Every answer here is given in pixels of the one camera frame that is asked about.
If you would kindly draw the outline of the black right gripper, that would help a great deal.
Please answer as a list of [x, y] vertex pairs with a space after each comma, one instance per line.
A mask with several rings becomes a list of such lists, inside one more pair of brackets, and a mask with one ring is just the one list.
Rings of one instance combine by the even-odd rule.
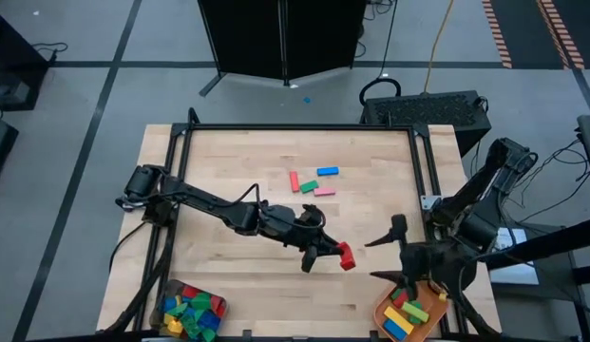
[[391, 217], [388, 232], [366, 243], [366, 247], [398, 242], [401, 247], [401, 271], [374, 271], [371, 276], [393, 282], [397, 287], [405, 287], [409, 297], [417, 297], [417, 282], [431, 280], [456, 295], [462, 290], [463, 268], [466, 265], [466, 252], [463, 246], [452, 240], [438, 242], [416, 242], [407, 244], [408, 224], [403, 214]]

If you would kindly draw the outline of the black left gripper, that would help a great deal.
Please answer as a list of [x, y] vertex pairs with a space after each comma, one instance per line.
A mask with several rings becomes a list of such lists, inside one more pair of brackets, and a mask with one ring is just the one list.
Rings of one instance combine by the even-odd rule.
[[324, 232], [326, 216], [313, 204], [303, 204], [304, 211], [297, 217], [295, 211], [283, 205], [265, 207], [265, 237], [284, 246], [307, 248], [301, 260], [301, 271], [309, 273], [318, 257], [343, 255], [339, 243]]

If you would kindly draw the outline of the red wedge block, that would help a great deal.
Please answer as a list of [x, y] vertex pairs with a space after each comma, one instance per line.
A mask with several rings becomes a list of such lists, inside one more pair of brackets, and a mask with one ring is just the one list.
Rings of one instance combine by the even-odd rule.
[[340, 251], [340, 267], [344, 271], [349, 271], [354, 268], [356, 263], [349, 244], [347, 242], [340, 242], [337, 244], [337, 248]]

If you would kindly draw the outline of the long lime green block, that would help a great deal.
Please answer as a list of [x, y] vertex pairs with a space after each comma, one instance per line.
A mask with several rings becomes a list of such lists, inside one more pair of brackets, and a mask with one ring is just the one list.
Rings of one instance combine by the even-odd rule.
[[401, 310], [404, 311], [408, 315], [408, 317], [410, 315], [412, 315], [412, 316], [415, 316], [415, 317], [419, 318], [422, 321], [422, 323], [427, 323], [428, 322], [428, 318], [429, 318], [428, 313], [425, 312], [423, 309], [418, 309], [416, 307], [413, 307], [408, 302], [405, 302], [404, 303], [404, 305], [401, 308]]

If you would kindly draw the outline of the long yellow block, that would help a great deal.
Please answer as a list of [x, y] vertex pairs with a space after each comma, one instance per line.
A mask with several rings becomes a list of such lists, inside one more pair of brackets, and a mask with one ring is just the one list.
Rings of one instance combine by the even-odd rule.
[[406, 318], [404, 318], [392, 307], [388, 306], [384, 311], [384, 315], [387, 318], [389, 318], [395, 325], [401, 328], [406, 334], [410, 334], [413, 331], [413, 325], [409, 323]]

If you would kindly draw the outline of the blue rectangular block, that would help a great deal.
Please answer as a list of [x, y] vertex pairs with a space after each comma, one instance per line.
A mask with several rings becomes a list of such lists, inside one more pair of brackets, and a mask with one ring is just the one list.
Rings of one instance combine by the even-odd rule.
[[203, 329], [216, 331], [219, 328], [221, 318], [216, 316], [212, 311], [200, 312], [200, 317], [197, 319], [197, 324]]
[[408, 337], [408, 334], [389, 318], [384, 321], [383, 328], [395, 341], [402, 342]]

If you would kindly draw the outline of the green bowl-shaped block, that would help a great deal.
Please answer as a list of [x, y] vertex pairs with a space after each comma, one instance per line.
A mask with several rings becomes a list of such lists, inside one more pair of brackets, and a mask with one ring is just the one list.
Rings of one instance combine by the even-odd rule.
[[195, 318], [189, 313], [185, 313], [181, 317], [181, 324], [190, 339], [195, 339], [201, 332], [201, 328]]

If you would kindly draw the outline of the orange plastic tray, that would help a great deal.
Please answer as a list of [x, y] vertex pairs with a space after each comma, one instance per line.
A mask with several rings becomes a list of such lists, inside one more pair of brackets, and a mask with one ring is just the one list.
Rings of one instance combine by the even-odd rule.
[[[396, 308], [392, 304], [390, 298], [391, 294], [399, 289], [397, 286], [392, 286], [388, 291], [385, 291], [380, 297], [373, 312], [373, 319], [379, 330], [386, 335], [392, 342], [395, 341], [383, 328], [383, 323], [388, 319], [384, 315], [385, 309], [390, 306], [408, 320], [408, 315], [401, 309]], [[448, 308], [448, 300], [444, 294], [436, 293], [431, 289], [426, 281], [419, 281], [417, 283], [418, 296], [414, 299], [421, 302], [423, 310], [428, 313], [429, 318], [427, 323], [413, 325], [413, 331], [408, 334], [408, 337], [402, 342], [424, 342], [435, 327], [439, 325], [442, 317], [445, 315]]]

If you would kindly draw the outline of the white paper sheet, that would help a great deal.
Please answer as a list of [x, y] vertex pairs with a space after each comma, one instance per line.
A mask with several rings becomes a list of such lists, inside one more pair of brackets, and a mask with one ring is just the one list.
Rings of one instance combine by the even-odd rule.
[[[514, 244], [519, 244], [526, 241], [527, 236], [524, 229], [501, 227], [498, 231], [495, 249], [504, 250], [512, 247]], [[489, 272], [489, 276], [492, 283], [515, 285], [539, 284], [537, 272], [533, 268], [533, 262], [530, 262], [528, 266], [517, 264], [501, 269], [491, 270]]]

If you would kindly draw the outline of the black perforated computer case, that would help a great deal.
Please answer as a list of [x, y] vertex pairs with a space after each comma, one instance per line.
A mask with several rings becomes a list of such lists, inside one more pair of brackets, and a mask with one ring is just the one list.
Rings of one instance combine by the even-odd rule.
[[475, 90], [368, 99], [360, 123], [452, 125], [464, 156], [491, 129], [488, 100]]

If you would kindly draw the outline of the black folding divider screen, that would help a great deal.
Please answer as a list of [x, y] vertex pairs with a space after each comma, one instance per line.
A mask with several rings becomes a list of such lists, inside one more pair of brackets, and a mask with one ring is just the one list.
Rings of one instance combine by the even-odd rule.
[[352, 67], [367, 0], [198, 0], [217, 71], [281, 81]]

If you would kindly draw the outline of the orange striped floor tape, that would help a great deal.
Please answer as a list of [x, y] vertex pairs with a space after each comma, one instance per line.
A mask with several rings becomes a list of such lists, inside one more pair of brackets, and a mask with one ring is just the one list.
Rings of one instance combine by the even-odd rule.
[[564, 69], [585, 69], [585, 62], [562, 20], [554, 0], [536, 0]]
[[505, 39], [498, 23], [497, 16], [490, 0], [481, 0], [484, 8], [485, 17], [491, 30], [496, 48], [500, 56], [501, 63], [505, 68], [513, 68], [512, 59], [505, 43]]

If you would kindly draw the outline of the black floor mat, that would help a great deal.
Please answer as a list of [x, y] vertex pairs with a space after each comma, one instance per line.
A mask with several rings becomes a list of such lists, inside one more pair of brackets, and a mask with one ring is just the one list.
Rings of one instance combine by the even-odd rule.
[[[490, 0], [513, 68], [564, 69], [536, 0]], [[590, 0], [554, 0], [590, 69]]]

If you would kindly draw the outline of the black diagonal frame brace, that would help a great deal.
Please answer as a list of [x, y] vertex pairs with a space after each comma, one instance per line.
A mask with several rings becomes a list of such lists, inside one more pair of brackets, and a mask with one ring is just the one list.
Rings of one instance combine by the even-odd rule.
[[480, 314], [473, 308], [469, 300], [463, 294], [451, 294], [451, 300], [460, 308], [465, 318], [471, 323], [480, 336], [490, 336], [497, 338], [500, 332], [490, 327]]
[[142, 283], [140, 289], [136, 292], [128, 306], [119, 315], [116, 321], [111, 324], [108, 328], [104, 329], [104, 333], [123, 333], [130, 321], [137, 314], [139, 308], [146, 302], [149, 292], [156, 283], [156, 281], [163, 276], [169, 269], [169, 264], [172, 258], [174, 241], [175, 241], [175, 230], [169, 230], [165, 243], [162, 249], [161, 257], [158, 260], [156, 266], [153, 268], [148, 279]]

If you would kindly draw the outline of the black side table frame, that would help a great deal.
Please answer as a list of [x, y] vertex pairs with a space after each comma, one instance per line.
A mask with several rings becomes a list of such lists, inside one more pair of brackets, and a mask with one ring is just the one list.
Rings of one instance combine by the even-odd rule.
[[572, 302], [582, 340], [590, 342], [590, 309], [582, 293], [582, 287], [590, 284], [590, 219], [570, 227], [520, 227], [527, 241], [516, 244], [505, 256], [490, 258], [487, 267], [497, 272], [530, 265], [537, 281], [533, 284], [493, 281], [494, 292]]

